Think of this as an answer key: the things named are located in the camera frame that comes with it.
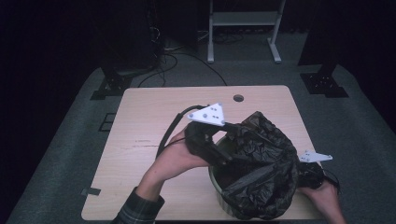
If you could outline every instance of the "crumpled plastic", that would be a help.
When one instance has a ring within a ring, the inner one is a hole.
[[[216,177],[221,197],[239,219],[271,220],[290,207],[298,183],[296,148],[262,112],[255,112],[241,125],[239,133],[227,133],[236,155],[249,162],[231,162]],[[255,137],[248,130],[256,133]]]

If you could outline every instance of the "person's right hand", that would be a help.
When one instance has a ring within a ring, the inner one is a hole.
[[[347,223],[338,201],[337,188],[329,181],[324,180],[317,189],[298,188],[298,190],[312,201],[319,212],[325,216],[328,223]]]

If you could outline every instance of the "small hole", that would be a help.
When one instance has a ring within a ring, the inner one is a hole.
[[[244,101],[244,96],[241,95],[241,94],[236,94],[236,95],[233,97],[233,99],[234,99],[236,102],[242,102],[242,101]]]

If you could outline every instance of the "white plastic piece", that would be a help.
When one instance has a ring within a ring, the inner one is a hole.
[[[331,155],[323,155],[309,150],[306,150],[305,154],[300,156],[300,161],[303,162],[330,161],[330,160],[332,160]]]
[[[224,126],[225,124],[221,103],[209,105],[204,109],[195,111],[189,114],[188,118],[193,121],[206,123],[206,124],[213,124],[220,127]]]

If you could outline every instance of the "black cable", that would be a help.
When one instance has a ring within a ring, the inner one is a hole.
[[[213,39],[213,43],[219,44],[219,45],[231,45],[236,42],[244,40],[244,36],[242,34],[237,34],[237,35],[218,34],[218,35],[215,35],[215,38]]]
[[[185,46],[179,46],[179,47],[175,47],[175,48],[172,48],[172,49],[169,49],[169,48],[166,48],[165,49],[165,53],[172,53],[173,51],[176,51],[176,50],[179,50],[179,49],[183,49],[183,48],[185,48]]]
[[[186,138],[188,138],[188,137],[182,137],[182,138],[179,138],[179,139],[177,139],[177,140],[175,140],[175,141],[173,141],[173,142],[170,142],[168,145],[166,145],[164,148],[167,148],[167,147],[170,147],[170,146],[172,146],[172,145],[174,145],[174,144],[176,144],[176,143],[178,143],[178,142],[180,142],[181,140],[184,140],[184,139],[186,139]]]
[[[161,69],[161,73],[160,73],[160,77],[163,79],[163,84],[161,85],[161,87],[164,87],[166,84],[166,78],[165,78],[165,71],[163,71],[163,67],[160,64],[160,69]]]
[[[331,174],[332,177],[335,179],[335,180],[332,179],[332,178],[329,177],[328,175],[325,175],[325,176],[324,176],[324,178],[325,178],[327,181],[329,181],[331,184],[333,184],[333,185],[337,188],[337,193],[339,194],[339,193],[341,192],[340,180],[337,178],[337,176],[336,176],[333,172],[331,172],[331,171],[329,171],[329,170],[326,170],[326,169],[323,169],[323,171],[325,172],[325,174],[326,174],[326,173]]]
[[[168,129],[166,130],[165,134],[163,135],[163,139],[161,140],[160,145],[158,146],[158,150],[157,150],[157,155],[155,158],[158,158],[158,156],[160,156],[160,154],[166,149],[165,143],[168,140],[168,138],[170,137],[171,133],[173,132],[173,130],[176,128],[176,126],[180,123],[180,121],[183,119],[183,116],[185,114],[187,114],[187,112],[193,110],[193,109],[203,109],[205,108],[202,105],[193,105],[190,106],[189,108],[183,110],[183,112],[178,113],[176,115],[176,117],[174,118],[174,120],[172,121],[172,123],[169,125]]]
[[[159,75],[160,73],[165,73],[165,72],[167,72],[167,71],[173,69],[174,67],[176,67],[176,65],[177,65],[177,58],[176,58],[175,56],[170,55],[170,54],[164,54],[163,56],[164,56],[164,57],[165,57],[165,56],[170,56],[170,57],[174,58],[175,61],[176,61],[175,64],[173,64],[171,67],[169,67],[169,68],[167,68],[167,69],[165,69],[165,70],[162,69],[161,72],[154,73],[154,74],[151,74],[150,76],[146,77],[145,79],[143,79],[143,80],[139,83],[139,85],[137,86],[137,88],[140,88],[140,86],[141,86],[146,80],[148,80],[149,78],[154,77],[155,75]]]
[[[227,82],[224,80],[224,78],[221,76],[221,74],[220,74],[218,71],[216,71],[214,68],[212,68],[209,64],[207,64],[206,62],[204,62],[204,60],[198,58],[197,56],[188,54],[188,53],[173,53],[173,54],[184,54],[184,55],[188,55],[188,56],[190,56],[190,57],[193,57],[193,58],[197,59],[198,61],[200,61],[201,63],[203,63],[204,65],[206,65],[208,68],[210,68],[214,73],[216,73],[216,74],[219,76],[219,78],[221,78],[222,82],[224,83],[224,86],[228,86],[228,85],[227,85]]]

